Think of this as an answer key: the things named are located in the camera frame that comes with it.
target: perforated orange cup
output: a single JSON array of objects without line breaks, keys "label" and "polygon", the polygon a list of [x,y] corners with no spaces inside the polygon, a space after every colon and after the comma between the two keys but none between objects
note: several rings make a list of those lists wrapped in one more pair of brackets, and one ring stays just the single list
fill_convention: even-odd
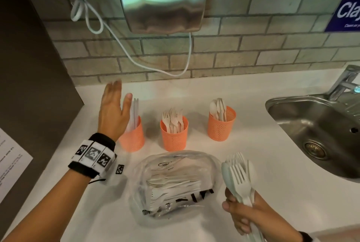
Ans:
[{"label": "perforated orange cup", "polygon": [[144,146],[145,138],[143,132],[143,125],[139,116],[138,126],[133,131],[124,133],[119,138],[119,143],[127,152],[135,152]]},{"label": "perforated orange cup", "polygon": [[236,118],[236,112],[230,107],[226,107],[226,119],[227,122],[216,120],[211,114],[209,114],[209,122],[207,124],[207,134],[213,140],[218,142],[225,141],[233,128],[233,124]]},{"label": "perforated orange cup", "polygon": [[188,138],[188,126],[189,122],[186,117],[182,117],[184,122],[184,130],[180,133],[168,133],[166,131],[166,126],[163,121],[160,122],[162,140],[164,142],[164,148],[166,151],[179,151],[184,150],[186,146],[186,140]]}]

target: bundle of utensils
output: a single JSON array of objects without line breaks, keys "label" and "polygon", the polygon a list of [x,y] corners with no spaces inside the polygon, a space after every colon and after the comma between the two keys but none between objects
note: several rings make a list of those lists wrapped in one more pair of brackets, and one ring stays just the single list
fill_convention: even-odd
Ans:
[{"label": "bundle of utensils", "polygon": [[184,122],[182,121],[182,109],[177,111],[171,108],[162,113],[162,121],[166,126],[167,133],[179,133],[184,131]]},{"label": "bundle of utensils", "polygon": [[218,121],[227,122],[227,106],[222,98],[214,99],[210,102],[210,114]]},{"label": "bundle of utensils", "polygon": [[[245,159],[243,154],[237,152],[226,158],[221,165],[221,172],[225,185],[239,203],[252,207],[255,190],[253,186],[257,180],[257,174],[251,161]],[[263,234],[257,226],[250,222],[251,233],[247,238],[251,242],[265,242]]]},{"label": "bundle of utensils", "polygon": [[149,193],[146,202],[151,211],[200,191],[198,176],[178,174],[173,176],[154,175],[146,181]]},{"label": "bundle of utensils", "polygon": [[125,132],[133,131],[139,125],[139,99],[134,98],[130,108],[130,119]]}]

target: stainless steel sink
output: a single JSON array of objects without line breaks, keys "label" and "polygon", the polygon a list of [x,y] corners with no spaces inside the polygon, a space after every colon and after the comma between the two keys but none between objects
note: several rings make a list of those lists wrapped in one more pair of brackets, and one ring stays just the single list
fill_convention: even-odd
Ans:
[{"label": "stainless steel sink", "polygon": [[360,183],[360,121],[345,104],[316,95],[271,99],[266,109],[314,163]]}]

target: brick wall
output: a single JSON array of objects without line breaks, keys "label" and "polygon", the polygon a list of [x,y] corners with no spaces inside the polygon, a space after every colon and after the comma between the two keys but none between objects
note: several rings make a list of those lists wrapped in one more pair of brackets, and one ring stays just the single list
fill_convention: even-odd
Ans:
[{"label": "brick wall", "polygon": [[[32,0],[75,85],[167,79],[133,65],[105,30],[70,21],[72,0]],[[88,0],[139,63],[185,67],[187,34],[129,32],[120,0]],[[207,0],[203,26],[182,78],[343,67],[360,60],[360,33],[324,33],[340,0]],[[92,21],[96,29],[98,22]]]}]

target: sign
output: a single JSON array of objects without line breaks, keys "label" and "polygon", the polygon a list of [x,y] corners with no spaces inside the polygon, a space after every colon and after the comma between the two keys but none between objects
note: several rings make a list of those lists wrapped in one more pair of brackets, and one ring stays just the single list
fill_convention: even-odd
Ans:
[{"label": "sign", "polygon": [[360,0],[341,0],[325,32],[360,31]]},{"label": "sign", "polygon": [[30,154],[0,128],[0,203],[31,160]]}]

